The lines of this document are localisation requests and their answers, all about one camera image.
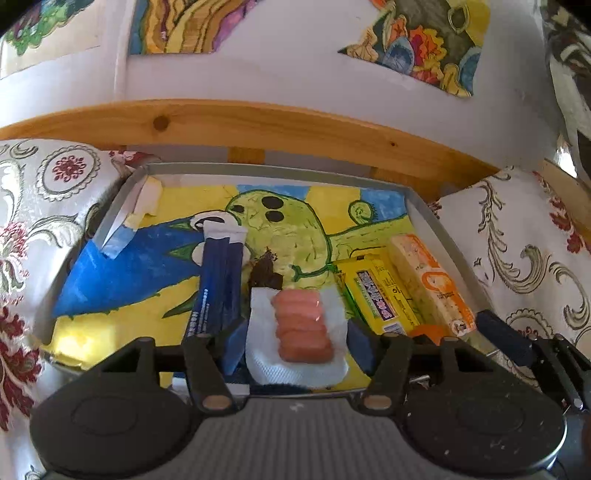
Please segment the navy blue stick sachet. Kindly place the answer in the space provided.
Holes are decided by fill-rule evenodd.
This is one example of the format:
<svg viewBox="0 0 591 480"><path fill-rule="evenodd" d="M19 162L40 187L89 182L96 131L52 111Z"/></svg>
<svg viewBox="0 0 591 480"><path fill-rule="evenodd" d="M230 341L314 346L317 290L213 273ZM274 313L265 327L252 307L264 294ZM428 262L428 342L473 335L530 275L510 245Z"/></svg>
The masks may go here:
<svg viewBox="0 0 591 480"><path fill-rule="evenodd" d="M217 335L240 317L245 227L204 221L197 297L184 337Z"/></svg>

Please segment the yellow biscuit pack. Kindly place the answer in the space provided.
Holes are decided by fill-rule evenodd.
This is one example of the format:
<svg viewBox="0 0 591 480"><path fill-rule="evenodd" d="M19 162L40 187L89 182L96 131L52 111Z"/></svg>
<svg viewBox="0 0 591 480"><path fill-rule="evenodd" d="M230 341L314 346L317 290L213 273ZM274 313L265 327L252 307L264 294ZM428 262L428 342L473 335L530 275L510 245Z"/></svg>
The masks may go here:
<svg viewBox="0 0 591 480"><path fill-rule="evenodd" d="M339 286L375 333L406 335L422 323L385 246L332 254Z"/></svg>

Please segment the sausages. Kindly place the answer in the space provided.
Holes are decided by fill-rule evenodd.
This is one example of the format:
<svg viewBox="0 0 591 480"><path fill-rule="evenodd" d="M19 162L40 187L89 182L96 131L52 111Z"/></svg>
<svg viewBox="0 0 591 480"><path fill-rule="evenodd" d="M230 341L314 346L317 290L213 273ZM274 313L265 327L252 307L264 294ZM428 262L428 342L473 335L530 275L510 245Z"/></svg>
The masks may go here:
<svg viewBox="0 0 591 480"><path fill-rule="evenodd" d="M254 288L245 359L259 384L332 387L348 374L348 320L335 286Z"/></svg>

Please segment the small orange tangerine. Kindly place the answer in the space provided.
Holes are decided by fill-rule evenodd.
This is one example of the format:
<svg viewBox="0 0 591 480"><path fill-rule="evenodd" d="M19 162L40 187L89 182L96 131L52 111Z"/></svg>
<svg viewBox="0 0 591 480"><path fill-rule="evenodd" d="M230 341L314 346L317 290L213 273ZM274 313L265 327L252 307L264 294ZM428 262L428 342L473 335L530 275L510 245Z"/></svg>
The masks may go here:
<svg viewBox="0 0 591 480"><path fill-rule="evenodd" d="M411 338L426 336L433 343L439 345L445 337L453 337L453 333L446 325L421 324L408 333Z"/></svg>

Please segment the dark dried fruit piece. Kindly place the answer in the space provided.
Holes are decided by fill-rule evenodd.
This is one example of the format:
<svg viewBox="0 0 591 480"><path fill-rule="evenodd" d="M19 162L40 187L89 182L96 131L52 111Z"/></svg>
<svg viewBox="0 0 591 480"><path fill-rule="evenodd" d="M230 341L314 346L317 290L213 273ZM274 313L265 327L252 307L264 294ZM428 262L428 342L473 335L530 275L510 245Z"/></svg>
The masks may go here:
<svg viewBox="0 0 591 480"><path fill-rule="evenodd" d="M274 261L276 261L276 255L270 249L266 249L266 252L256 259L247 283L249 290L252 288L283 289L283 275L274 271Z"/></svg>

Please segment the orange rice cracker pack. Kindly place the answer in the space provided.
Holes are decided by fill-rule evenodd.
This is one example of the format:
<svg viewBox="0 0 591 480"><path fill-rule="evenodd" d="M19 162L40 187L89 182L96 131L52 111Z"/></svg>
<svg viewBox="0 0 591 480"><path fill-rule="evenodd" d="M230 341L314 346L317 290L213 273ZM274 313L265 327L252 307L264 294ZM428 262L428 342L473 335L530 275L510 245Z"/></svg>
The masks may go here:
<svg viewBox="0 0 591 480"><path fill-rule="evenodd" d="M387 251L428 324L446 326L456 337L476 330L475 316L455 281L417 235L394 235Z"/></svg>

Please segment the grey cardboard tray box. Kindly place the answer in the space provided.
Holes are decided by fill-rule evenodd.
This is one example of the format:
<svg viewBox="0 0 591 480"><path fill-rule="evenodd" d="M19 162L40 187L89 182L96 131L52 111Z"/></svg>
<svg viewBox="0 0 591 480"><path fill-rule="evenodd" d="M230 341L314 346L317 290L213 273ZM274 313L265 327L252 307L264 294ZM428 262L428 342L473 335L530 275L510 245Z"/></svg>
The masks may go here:
<svg viewBox="0 0 591 480"><path fill-rule="evenodd" d="M487 306L458 246L407 187L280 167L149 165L123 184L73 263L45 356L86 370L140 336L178 343L197 296L207 221L245 227L245 271L270 254L273 272L295 288L332 285L339 262L413 233L471 309Z"/></svg>

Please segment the floral white bedspread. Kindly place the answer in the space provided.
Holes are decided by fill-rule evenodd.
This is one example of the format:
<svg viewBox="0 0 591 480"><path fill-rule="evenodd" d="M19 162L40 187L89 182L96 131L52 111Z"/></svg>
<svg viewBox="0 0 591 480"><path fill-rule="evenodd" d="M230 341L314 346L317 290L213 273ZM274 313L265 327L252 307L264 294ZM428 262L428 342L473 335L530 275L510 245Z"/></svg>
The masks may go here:
<svg viewBox="0 0 591 480"><path fill-rule="evenodd" d="M370 329L374 374L348 349L345 379L322 389L259 384L245 354L224 376L221 333L185 338L186 328L176 344L140 336L86 370L48 359L73 263L146 166L78 142L1 146L3 478L589 477L590 412L564 412L531 364L513 363L477 325L439 345ZM512 168L473 195L475 210L462 192L447 223L435 217L484 292L475 322L491 310L522 336L562 335L589 359L590 259L569 259L555 237L562 202L539 175ZM282 290L330 286L346 320L363 321L337 273L329 286Z"/></svg>

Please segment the landscape flower poster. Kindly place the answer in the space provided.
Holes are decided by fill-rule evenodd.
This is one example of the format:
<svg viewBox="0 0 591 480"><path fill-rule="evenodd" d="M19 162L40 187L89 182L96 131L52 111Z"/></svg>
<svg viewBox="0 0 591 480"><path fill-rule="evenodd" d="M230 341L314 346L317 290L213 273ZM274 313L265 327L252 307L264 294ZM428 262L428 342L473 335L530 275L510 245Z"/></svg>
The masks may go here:
<svg viewBox="0 0 591 480"><path fill-rule="evenodd" d="M474 94L491 11L478 0L374 1L375 22L342 54L462 98Z"/></svg>

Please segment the swirly night sky poster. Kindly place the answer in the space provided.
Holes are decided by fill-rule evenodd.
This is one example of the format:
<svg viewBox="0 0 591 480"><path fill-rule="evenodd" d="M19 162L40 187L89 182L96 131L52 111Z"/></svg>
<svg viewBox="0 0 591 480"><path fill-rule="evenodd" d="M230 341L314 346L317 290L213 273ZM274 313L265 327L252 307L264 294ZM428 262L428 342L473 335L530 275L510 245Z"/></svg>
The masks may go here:
<svg viewBox="0 0 591 480"><path fill-rule="evenodd" d="M257 4L257 0L140 0L135 4L128 53L214 53Z"/></svg>

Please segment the blond boy poster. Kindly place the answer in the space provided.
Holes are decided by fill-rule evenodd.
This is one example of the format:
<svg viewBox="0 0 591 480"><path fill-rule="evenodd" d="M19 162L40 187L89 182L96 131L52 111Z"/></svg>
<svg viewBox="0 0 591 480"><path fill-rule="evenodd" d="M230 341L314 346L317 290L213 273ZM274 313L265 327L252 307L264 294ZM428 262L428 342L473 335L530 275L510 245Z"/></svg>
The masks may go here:
<svg viewBox="0 0 591 480"><path fill-rule="evenodd" d="M101 43L104 1L41 1L1 38L1 78Z"/></svg>

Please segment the wooden bed frame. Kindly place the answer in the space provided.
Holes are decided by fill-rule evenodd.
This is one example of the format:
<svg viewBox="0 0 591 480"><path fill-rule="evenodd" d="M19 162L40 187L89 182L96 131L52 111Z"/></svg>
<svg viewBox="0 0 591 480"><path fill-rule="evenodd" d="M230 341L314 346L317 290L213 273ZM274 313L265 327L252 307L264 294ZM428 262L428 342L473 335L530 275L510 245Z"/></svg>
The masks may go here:
<svg viewBox="0 0 591 480"><path fill-rule="evenodd" d="M191 145L228 148L231 163L263 164L267 151L370 167L375 179L417 189L427 201L498 168L437 142L362 120L273 104L159 99L70 109L5 126L3 139L79 141L97 147Z"/></svg>

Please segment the white wall pipe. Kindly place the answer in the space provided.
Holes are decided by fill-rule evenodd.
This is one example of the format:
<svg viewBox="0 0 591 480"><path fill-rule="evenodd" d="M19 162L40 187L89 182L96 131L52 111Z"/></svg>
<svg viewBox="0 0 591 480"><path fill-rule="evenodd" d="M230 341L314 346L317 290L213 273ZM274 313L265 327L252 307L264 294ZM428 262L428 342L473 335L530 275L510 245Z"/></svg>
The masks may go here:
<svg viewBox="0 0 591 480"><path fill-rule="evenodd" d="M116 56L114 63L114 76L112 88L112 100L114 102L125 99L127 57L131 26L135 10L136 0L128 0L125 4L121 18L121 28L118 34Z"/></svg>

